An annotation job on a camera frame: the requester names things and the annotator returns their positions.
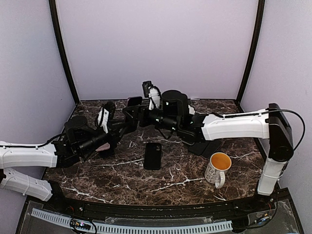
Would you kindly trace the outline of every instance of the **black metal pole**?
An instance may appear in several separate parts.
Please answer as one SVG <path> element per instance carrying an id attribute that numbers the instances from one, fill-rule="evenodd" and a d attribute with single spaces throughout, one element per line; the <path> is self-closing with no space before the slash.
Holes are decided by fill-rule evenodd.
<path id="1" fill-rule="evenodd" d="M 61 59 L 62 64 L 63 64 L 64 72 L 66 75 L 66 79 L 67 79 L 70 91 L 72 93 L 75 104 L 77 105 L 80 102 L 80 100 L 79 100 L 79 97 L 77 94 L 77 90 L 76 90 L 76 87 L 74 84 L 72 74 L 70 72 L 67 56 L 65 53 L 65 47 L 64 47 L 64 43 L 63 43 L 62 34 L 60 31 L 60 26 L 59 26 L 59 18 L 58 18 L 56 2 L 55 2 L 55 0 L 49 0 L 49 4 L 50 4 L 50 12 L 51 12 L 51 18 L 52 18 L 55 38 L 56 38 L 57 44 L 58 44 L 58 51 L 59 51 L 60 59 Z"/>
<path id="2" fill-rule="evenodd" d="M 265 4 L 265 0 L 258 1 L 258 10 L 257 10 L 257 15 L 256 15 L 254 30 L 253 30 L 253 39 L 250 45 L 250 50 L 248 54 L 248 59 L 247 59 L 247 64 L 245 67 L 243 79 L 240 84 L 239 91 L 238 91 L 237 98 L 236 98 L 236 101 L 238 104 L 240 104 L 240 102 L 243 99 L 244 92 L 245 92 L 247 82 L 248 82 L 248 78 L 250 75 L 250 71 L 253 66 L 255 51 L 257 49 L 257 44 L 258 44 L 259 35 L 260 35 L 261 23 L 262 23 L 263 12 L 264 12 L 264 4 Z"/>

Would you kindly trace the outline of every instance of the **wall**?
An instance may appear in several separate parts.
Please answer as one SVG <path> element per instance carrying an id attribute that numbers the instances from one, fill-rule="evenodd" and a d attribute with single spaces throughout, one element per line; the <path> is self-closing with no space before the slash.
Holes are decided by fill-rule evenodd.
<path id="1" fill-rule="evenodd" d="M 267 1 L 250 80 L 242 101 L 245 111 L 278 103 L 298 112 L 306 136 L 280 181 L 294 199 L 305 231 L 312 229 L 312 4 L 311 1 Z M 294 144 L 302 133 L 300 120 L 286 114 Z"/>
<path id="2" fill-rule="evenodd" d="M 236 98 L 257 0 L 58 1 L 63 39 L 80 99 L 161 90 Z"/>
<path id="3" fill-rule="evenodd" d="M 74 108 L 48 0 L 0 1 L 0 139 L 38 143 L 61 132 Z M 43 168 L 21 168 L 40 178 Z M 14 234 L 25 201 L 0 190 L 0 233 Z"/>

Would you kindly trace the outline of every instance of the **black bar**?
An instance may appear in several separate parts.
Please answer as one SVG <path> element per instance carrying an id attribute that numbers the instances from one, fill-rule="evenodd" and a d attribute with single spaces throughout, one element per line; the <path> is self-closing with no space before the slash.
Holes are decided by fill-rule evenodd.
<path id="1" fill-rule="evenodd" d="M 55 2 L 55 0 L 49 0 L 49 4 L 50 4 L 50 12 L 51 12 L 51 18 L 52 18 L 55 38 L 56 38 L 57 44 L 58 44 L 58 51 L 59 51 L 60 59 L 62 60 L 64 72 L 66 75 L 66 79 L 67 79 L 70 91 L 72 93 L 75 104 L 77 105 L 80 101 L 79 101 L 79 97 L 77 94 L 77 90 L 75 88 L 75 84 L 73 81 L 72 74 L 70 72 L 67 56 L 65 53 L 65 47 L 64 47 L 64 43 L 63 43 L 63 39 L 62 39 L 62 34 L 60 31 L 60 26 L 59 26 L 59 18 L 58 18 L 58 11 L 57 11 L 56 2 Z"/>
<path id="2" fill-rule="evenodd" d="M 240 103 L 243 99 L 244 92 L 245 92 L 247 82 L 248 82 L 248 78 L 250 76 L 250 71 L 253 66 L 255 51 L 257 49 L 257 44 L 258 44 L 259 35 L 260 35 L 262 17 L 263 17 L 263 12 L 264 12 L 264 4 L 265 4 L 265 0 L 258 1 L 258 10 L 257 10 L 257 15 L 256 15 L 254 30 L 253 30 L 253 39 L 250 45 L 250 50 L 248 54 L 248 59 L 247 59 L 243 79 L 240 84 L 239 91 L 238 91 L 237 98 L 236 98 L 236 101 L 238 103 Z"/>

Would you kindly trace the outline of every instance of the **robotic arm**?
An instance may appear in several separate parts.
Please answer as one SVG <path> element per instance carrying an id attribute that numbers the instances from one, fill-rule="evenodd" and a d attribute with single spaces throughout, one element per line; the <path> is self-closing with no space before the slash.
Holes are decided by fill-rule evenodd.
<path id="1" fill-rule="evenodd" d="M 0 141 L 0 188 L 11 189 L 48 201 L 60 191 L 57 183 L 37 180 L 21 174 L 11 167 L 44 166 L 70 167 L 98 147 L 108 143 L 117 146 L 124 134 L 137 126 L 154 125 L 156 129 L 175 132 L 188 145 L 228 137 L 257 137 L 270 139 L 270 152 L 266 160 L 257 192 L 270 195 L 280 174 L 293 156 L 292 130 L 279 112 L 277 104 L 256 112 L 219 115 L 194 114 L 185 94 L 169 90 L 162 95 L 150 81 L 143 83 L 149 105 L 131 105 L 123 108 L 124 121 L 113 119 L 115 106 L 108 102 L 102 106 L 96 119 L 96 129 L 87 125 L 87 119 L 76 116 L 65 123 L 60 140 L 43 145 L 11 144 Z"/>

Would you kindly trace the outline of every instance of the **mug handle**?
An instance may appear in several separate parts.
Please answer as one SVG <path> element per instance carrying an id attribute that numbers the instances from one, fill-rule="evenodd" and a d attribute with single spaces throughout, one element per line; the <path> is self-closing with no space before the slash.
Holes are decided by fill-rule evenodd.
<path id="1" fill-rule="evenodd" d="M 225 183 L 225 174 L 224 172 L 220 172 L 219 174 L 220 180 L 215 182 L 215 188 L 221 189 Z"/>

